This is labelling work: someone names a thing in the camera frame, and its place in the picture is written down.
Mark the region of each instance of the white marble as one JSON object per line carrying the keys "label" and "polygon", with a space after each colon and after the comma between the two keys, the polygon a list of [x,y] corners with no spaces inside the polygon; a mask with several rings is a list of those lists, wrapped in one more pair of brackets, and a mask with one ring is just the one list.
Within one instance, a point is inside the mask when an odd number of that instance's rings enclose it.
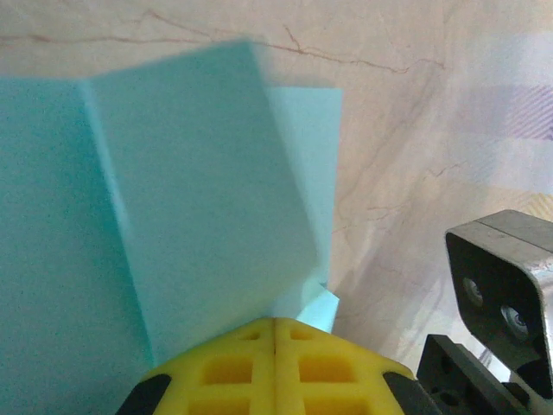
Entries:
{"label": "white marble", "polygon": [[499,76],[498,51],[526,56],[534,43],[509,39],[551,30],[552,16],[553,3],[522,0],[0,0],[0,73],[90,75],[246,35],[274,80],[342,88],[335,333],[416,369],[427,333],[480,351],[458,316],[445,230],[502,208],[553,217],[550,196],[496,180],[494,145],[510,142],[476,139],[459,110],[471,88],[524,83]]}

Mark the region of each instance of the light blue paper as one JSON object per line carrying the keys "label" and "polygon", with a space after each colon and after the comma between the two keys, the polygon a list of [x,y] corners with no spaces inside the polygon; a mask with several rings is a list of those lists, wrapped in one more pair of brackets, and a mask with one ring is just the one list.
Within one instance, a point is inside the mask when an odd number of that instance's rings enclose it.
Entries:
{"label": "light blue paper", "polygon": [[270,315],[330,332],[338,298],[323,285],[330,268],[341,90],[279,87],[272,88],[270,96],[319,254],[317,266],[275,301]]}
{"label": "light blue paper", "polygon": [[84,91],[156,362],[309,275],[314,237],[247,43]]}
{"label": "light blue paper", "polygon": [[151,359],[73,82],[0,80],[0,413],[111,413]]}

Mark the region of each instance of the black metal part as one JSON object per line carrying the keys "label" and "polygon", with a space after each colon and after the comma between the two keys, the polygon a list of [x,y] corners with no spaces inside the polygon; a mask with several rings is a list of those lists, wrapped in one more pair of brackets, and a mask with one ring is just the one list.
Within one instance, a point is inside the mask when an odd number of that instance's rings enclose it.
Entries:
{"label": "black metal part", "polygon": [[509,389],[445,335],[427,337],[417,377],[444,414],[528,414]]}
{"label": "black metal part", "polygon": [[553,224],[503,211],[451,229],[446,244],[468,330],[536,393],[553,399],[544,308]]}
{"label": "black metal part", "polygon": [[501,382],[501,384],[509,391],[512,396],[518,399],[525,408],[528,408],[530,403],[530,395],[518,384],[515,382]]}
{"label": "black metal part", "polygon": [[388,372],[384,379],[405,415],[442,415],[434,400],[416,380]]}
{"label": "black metal part", "polygon": [[154,415],[169,383],[171,377],[168,374],[158,374],[140,382],[132,389],[116,415]]}

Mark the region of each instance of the yellow foam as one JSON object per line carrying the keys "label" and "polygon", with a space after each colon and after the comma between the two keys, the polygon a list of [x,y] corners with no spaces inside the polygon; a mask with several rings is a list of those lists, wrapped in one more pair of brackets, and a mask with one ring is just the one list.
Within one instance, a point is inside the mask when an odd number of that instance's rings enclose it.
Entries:
{"label": "yellow foam", "polygon": [[148,373],[172,380],[155,415],[403,415],[383,374],[407,367],[286,318],[265,318]]}

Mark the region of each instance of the screw hole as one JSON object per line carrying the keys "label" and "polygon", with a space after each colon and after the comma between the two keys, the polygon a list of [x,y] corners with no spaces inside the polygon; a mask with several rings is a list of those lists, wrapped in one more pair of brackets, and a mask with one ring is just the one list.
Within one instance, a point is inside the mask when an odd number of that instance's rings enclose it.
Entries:
{"label": "screw hole", "polygon": [[340,356],[313,355],[299,360],[300,382],[354,382],[355,376],[348,360]]}
{"label": "screw hole", "polygon": [[253,359],[248,356],[218,356],[206,364],[203,385],[251,383]]}
{"label": "screw hole", "polygon": [[303,331],[301,329],[293,328],[290,331],[290,339],[292,340],[311,340],[313,339],[313,335],[307,331]]}
{"label": "screw hole", "polygon": [[249,335],[245,335],[244,337],[242,337],[242,340],[258,340],[259,336],[260,334],[254,331],[253,333],[250,333]]}
{"label": "screw hole", "polygon": [[447,356],[442,357],[442,370],[445,374],[453,372],[453,362]]}
{"label": "screw hole", "polygon": [[528,326],[524,318],[513,307],[504,305],[501,307],[501,314],[507,327],[517,339],[524,342],[528,340]]}
{"label": "screw hole", "polygon": [[440,399],[447,406],[459,406],[459,399],[449,392],[442,392],[440,394]]}
{"label": "screw hole", "polygon": [[472,279],[463,278],[463,286],[465,287],[470,302],[477,307],[481,307],[484,303],[484,297],[478,285]]}

